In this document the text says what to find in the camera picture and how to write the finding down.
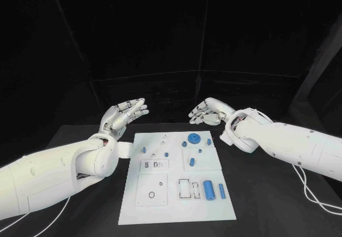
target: table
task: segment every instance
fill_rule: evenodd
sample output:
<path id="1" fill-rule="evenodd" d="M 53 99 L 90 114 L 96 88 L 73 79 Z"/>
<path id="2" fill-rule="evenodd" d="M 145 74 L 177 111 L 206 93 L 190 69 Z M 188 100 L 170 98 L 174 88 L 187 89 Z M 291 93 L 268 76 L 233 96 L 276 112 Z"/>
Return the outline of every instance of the table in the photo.
<path id="1" fill-rule="evenodd" d="M 118 226 L 128 159 L 119 159 L 112 175 L 70 197 L 59 219 L 40 235 L 72 237 L 340 237 L 342 216 L 327 213 L 302 194 L 291 165 L 258 148 L 242 152 L 219 139 L 223 125 L 187 123 L 129 124 L 121 141 L 132 142 L 138 132 L 209 130 L 217 150 L 236 220 Z M 61 126 L 47 148 L 86 140 L 98 125 Z M 305 171 L 307 185 L 321 202 L 342 206 L 321 175 Z M 64 201 L 33 212 L 1 234 L 30 237 L 56 217 Z M 18 217 L 0 221 L 0 229 Z"/>

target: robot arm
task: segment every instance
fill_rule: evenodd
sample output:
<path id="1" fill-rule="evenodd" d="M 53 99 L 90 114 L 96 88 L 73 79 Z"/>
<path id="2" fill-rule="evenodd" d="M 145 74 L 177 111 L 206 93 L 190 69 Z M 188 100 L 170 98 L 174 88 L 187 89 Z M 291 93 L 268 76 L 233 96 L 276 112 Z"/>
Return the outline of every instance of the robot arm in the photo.
<path id="1" fill-rule="evenodd" d="M 144 99 L 110 106 L 87 140 L 33 153 L 0 169 L 0 220 L 48 207 L 112 174 L 132 146 L 116 140 L 145 108 Z"/>
<path id="2" fill-rule="evenodd" d="M 226 122 L 220 139 L 250 153 L 259 146 L 265 153 L 292 165 L 342 181 L 342 139 L 307 128 L 275 122 L 256 110 L 235 111 L 207 98 L 188 114 L 190 123 Z"/>

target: black background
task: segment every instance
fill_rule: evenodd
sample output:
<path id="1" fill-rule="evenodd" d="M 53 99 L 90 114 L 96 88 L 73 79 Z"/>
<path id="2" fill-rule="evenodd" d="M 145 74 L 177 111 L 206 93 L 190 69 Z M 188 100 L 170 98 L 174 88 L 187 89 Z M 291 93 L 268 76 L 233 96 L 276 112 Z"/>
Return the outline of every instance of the black background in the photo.
<path id="1" fill-rule="evenodd" d="M 340 11 L 307 0 L 1 2 L 0 166 L 134 98 L 149 108 L 136 123 L 186 122 L 209 96 L 281 120 Z M 340 62 L 308 96 L 338 137 Z"/>

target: blue component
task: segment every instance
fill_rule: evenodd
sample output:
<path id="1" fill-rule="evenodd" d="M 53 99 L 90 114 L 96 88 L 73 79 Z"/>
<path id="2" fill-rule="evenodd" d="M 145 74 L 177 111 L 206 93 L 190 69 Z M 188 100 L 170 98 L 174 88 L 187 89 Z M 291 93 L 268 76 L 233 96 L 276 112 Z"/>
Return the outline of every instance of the blue component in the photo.
<path id="1" fill-rule="evenodd" d="M 187 136 L 188 143 L 197 144 L 200 142 L 200 136 L 196 133 L 190 133 Z"/>
<path id="2" fill-rule="evenodd" d="M 190 159 L 190 166 L 194 165 L 194 158 Z"/>
<path id="3" fill-rule="evenodd" d="M 212 181 L 206 180 L 203 182 L 203 187 L 204 187 L 204 198 L 207 201 L 212 201 L 214 199 L 214 193 L 213 193 L 213 188 L 212 188 Z"/>
<path id="4" fill-rule="evenodd" d="M 223 190 L 223 185 L 219 184 L 219 192 L 220 192 L 220 198 L 226 199 L 226 195 L 224 195 L 224 190 Z"/>

